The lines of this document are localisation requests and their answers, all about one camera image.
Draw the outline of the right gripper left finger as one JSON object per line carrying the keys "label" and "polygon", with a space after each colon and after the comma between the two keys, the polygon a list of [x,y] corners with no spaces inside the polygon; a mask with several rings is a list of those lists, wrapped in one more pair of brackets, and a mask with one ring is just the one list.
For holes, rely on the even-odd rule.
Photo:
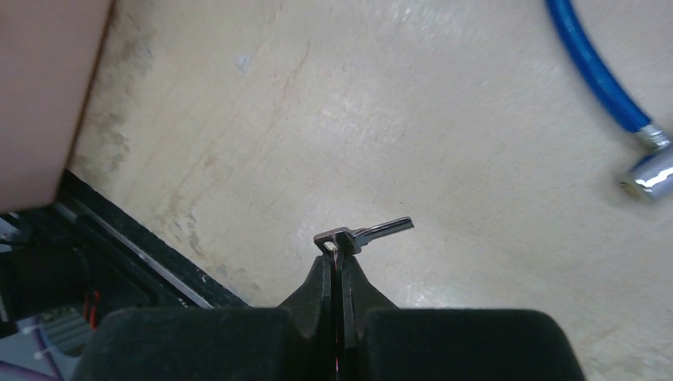
{"label": "right gripper left finger", "polygon": [[279,305],[290,315],[298,332],[293,361],[300,380],[337,378],[337,324],[333,305],[333,262],[315,258],[300,287]]}

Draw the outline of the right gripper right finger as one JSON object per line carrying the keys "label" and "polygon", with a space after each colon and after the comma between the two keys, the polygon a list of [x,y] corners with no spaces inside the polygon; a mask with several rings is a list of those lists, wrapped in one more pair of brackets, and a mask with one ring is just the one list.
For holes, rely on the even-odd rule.
{"label": "right gripper right finger", "polygon": [[369,282],[354,255],[340,257],[336,278],[336,378],[361,380],[366,374],[367,314],[374,310],[396,310],[398,307]]}

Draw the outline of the pair of silver keys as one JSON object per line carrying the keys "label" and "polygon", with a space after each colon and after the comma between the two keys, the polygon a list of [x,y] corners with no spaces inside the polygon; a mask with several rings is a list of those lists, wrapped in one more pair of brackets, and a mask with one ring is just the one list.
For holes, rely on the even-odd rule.
{"label": "pair of silver keys", "polygon": [[362,247],[373,240],[412,229],[410,217],[400,217],[367,228],[350,229],[340,227],[319,233],[313,238],[314,244],[326,255],[348,256],[361,253]]}

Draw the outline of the blue cable lock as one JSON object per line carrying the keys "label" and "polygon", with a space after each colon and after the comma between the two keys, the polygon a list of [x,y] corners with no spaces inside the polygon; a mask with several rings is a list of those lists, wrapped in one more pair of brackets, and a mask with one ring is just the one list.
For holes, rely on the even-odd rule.
{"label": "blue cable lock", "polygon": [[656,202],[672,194],[672,135],[629,96],[585,33],[572,2],[546,1],[548,14],[575,68],[608,114],[647,155],[619,180],[631,198]]}

